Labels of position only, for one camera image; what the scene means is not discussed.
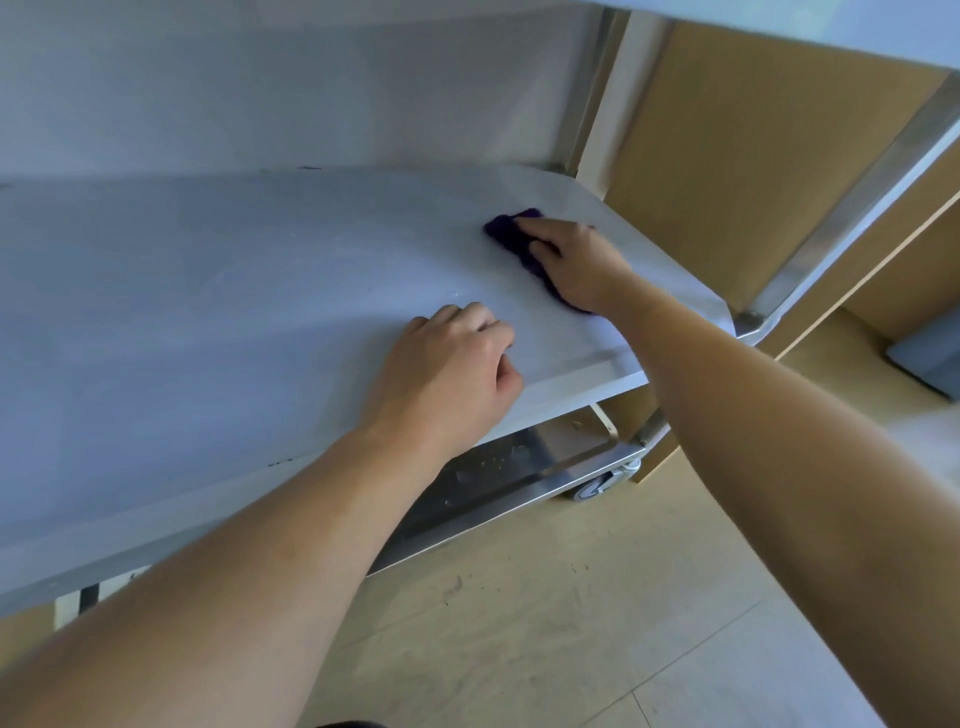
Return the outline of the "grey caster wheel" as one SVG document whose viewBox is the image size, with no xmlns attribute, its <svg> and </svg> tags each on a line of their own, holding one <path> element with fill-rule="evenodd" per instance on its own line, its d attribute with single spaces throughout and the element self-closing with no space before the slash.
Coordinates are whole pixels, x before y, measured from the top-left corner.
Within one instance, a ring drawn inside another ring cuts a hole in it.
<svg viewBox="0 0 960 728">
<path fill-rule="evenodd" d="M 582 503 L 601 496 L 618 484 L 633 478 L 641 469 L 642 460 L 637 458 L 624 462 L 594 478 L 570 489 L 566 495 L 571 501 Z"/>
</svg>

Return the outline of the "person's right forearm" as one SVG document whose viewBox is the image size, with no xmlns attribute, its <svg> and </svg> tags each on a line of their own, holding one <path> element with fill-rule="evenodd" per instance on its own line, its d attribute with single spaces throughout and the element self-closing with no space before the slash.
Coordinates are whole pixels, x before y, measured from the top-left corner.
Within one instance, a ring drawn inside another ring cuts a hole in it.
<svg viewBox="0 0 960 728">
<path fill-rule="evenodd" d="M 630 344 L 706 489 L 889 726 L 960 728 L 960 496 L 870 419 L 633 273 Z"/>
</svg>

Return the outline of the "person's left hand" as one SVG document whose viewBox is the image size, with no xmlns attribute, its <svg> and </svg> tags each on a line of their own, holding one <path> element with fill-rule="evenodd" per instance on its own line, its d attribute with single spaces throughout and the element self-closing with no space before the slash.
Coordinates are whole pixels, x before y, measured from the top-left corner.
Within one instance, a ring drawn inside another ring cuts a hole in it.
<svg viewBox="0 0 960 728">
<path fill-rule="evenodd" d="M 498 359 L 515 331 L 480 302 L 410 321 L 373 383 L 361 427 L 444 465 L 478 444 L 514 405 L 495 405 Z"/>
</svg>

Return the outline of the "person's right hand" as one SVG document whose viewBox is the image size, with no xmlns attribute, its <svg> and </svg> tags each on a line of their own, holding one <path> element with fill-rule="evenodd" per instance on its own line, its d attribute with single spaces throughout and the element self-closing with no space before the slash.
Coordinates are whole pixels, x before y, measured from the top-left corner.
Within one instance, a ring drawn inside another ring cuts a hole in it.
<svg viewBox="0 0 960 728">
<path fill-rule="evenodd" d="M 649 307 L 650 291 L 618 249 L 586 224 L 558 219 L 519 219 L 530 236 L 552 242 L 563 262 L 547 272 L 560 296 L 575 307 L 613 320 Z"/>
</svg>

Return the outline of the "stainless steel trolley cart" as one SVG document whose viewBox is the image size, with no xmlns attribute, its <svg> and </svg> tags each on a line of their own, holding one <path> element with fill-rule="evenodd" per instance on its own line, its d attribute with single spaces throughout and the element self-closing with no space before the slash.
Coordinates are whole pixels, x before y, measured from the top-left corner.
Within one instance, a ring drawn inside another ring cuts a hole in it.
<svg viewBox="0 0 960 728">
<path fill-rule="evenodd" d="M 623 339 L 482 230 L 591 224 L 747 341 L 568 170 L 606 9 L 960 68 L 960 0 L 0 0 L 0 618 L 293 476 L 447 303 L 526 390 L 372 573 L 654 449 Z"/>
</svg>

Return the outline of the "purple cleaning cloth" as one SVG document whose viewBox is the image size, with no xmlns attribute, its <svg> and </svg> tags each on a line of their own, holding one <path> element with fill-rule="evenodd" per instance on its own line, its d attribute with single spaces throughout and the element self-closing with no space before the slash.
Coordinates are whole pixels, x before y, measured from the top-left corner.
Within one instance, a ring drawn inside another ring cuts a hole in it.
<svg viewBox="0 0 960 728">
<path fill-rule="evenodd" d="M 528 234 L 520 227 L 518 220 L 543 219 L 544 217 L 544 213 L 535 207 L 524 209 L 515 215 L 497 215 L 483 225 L 483 233 L 500 248 L 514 256 L 520 266 L 542 284 L 545 292 L 548 293 L 554 301 L 563 305 L 568 310 L 585 316 L 595 316 L 594 311 L 575 306 L 561 296 L 542 263 L 531 253 L 531 245 L 537 237 Z"/>
</svg>

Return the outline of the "grey flat object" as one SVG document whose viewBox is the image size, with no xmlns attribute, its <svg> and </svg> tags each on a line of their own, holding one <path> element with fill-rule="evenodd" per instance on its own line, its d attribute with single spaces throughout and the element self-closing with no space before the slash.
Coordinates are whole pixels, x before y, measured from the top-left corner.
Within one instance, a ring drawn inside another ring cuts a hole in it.
<svg viewBox="0 0 960 728">
<path fill-rule="evenodd" d="M 950 401 L 960 402 L 960 303 L 889 346 L 885 357 Z"/>
</svg>

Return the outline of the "person's left forearm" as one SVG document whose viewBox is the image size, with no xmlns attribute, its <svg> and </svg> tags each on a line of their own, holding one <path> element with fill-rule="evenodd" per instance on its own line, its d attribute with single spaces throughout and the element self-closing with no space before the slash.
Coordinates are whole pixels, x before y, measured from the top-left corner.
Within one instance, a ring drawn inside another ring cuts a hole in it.
<svg viewBox="0 0 960 728">
<path fill-rule="evenodd" d="M 0 674 L 0 728 L 294 728 L 387 540 L 477 436 L 369 426 Z"/>
</svg>

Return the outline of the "wooden cabinet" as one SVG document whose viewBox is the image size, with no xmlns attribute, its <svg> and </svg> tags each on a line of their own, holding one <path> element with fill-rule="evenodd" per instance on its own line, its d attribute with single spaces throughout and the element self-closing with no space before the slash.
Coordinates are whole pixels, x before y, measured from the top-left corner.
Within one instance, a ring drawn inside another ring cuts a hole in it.
<svg viewBox="0 0 960 728">
<path fill-rule="evenodd" d="M 960 68 L 607 8 L 567 170 L 781 359 L 960 303 Z"/>
</svg>

